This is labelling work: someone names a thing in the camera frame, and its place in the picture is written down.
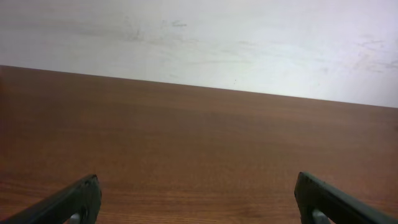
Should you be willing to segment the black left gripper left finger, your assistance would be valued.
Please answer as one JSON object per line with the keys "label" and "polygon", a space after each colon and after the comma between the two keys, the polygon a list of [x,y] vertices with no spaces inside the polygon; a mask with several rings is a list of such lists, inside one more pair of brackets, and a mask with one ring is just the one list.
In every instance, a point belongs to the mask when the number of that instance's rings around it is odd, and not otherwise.
{"label": "black left gripper left finger", "polygon": [[1,223],[65,223],[78,215],[79,223],[94,224],[100,211],[101,197],[97,175],[90,174]]}

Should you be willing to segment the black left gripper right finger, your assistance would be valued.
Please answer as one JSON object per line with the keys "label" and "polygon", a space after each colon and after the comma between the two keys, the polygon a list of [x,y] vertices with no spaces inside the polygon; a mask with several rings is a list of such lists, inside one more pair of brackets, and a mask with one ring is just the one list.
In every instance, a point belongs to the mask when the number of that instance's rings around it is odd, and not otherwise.
{"label": "black left gripper right finger", "polygon": [[397,220],[308,172],[300,172],[294,196],[302,224],[397,224]]}

